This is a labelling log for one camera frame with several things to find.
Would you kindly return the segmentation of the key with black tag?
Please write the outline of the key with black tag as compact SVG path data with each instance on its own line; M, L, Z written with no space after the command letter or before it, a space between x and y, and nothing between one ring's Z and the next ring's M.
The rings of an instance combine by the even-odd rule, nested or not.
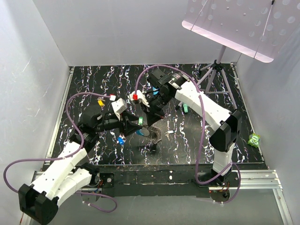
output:
M165 136L168 139L168 141L170 141L170 134L173 134L173 133L174 133L173 130L168 130L168 131L165 132Z

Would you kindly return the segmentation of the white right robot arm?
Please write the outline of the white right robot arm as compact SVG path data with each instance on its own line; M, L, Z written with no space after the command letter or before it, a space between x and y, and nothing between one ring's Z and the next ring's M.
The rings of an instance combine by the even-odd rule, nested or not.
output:
M236 165L232 161L233 148L240 134L242 114L238 110L230 112L221 107L199 89L199 85L187 73L175 69L175 73L166 75L159 65L153 65L144 69L139 79L150 69L148 82L158 89L158 94L147 100L146 96L138 89L132 93L131 100L141 104L147 115L148 125L152 125L165 115L163 107L172 99L187 104L192 110L202 117L203 124L208 123L214 130L209 142L215 150L212 167L212 177L207 181L200 181L195 175L197 184L204 186L213 182L217 186L223 186L229 181L232 167Z

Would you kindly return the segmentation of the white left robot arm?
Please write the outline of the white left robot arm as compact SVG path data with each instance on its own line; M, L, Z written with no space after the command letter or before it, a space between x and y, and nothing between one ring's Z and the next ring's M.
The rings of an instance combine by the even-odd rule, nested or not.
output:
M99 133L119 129L124 136L131 135L142 128L135 123L138 119L127 110L101 112L98 106L88 107L77 124L83 134L83 148L79 148L81 137L75 131L60 153L60 159L55 160L30 185L23 184L19 188L20 210L41 225L49 224L71 195L84 186L93 188L99 184L99 170L95 166L85 163L75 167L95 147Z

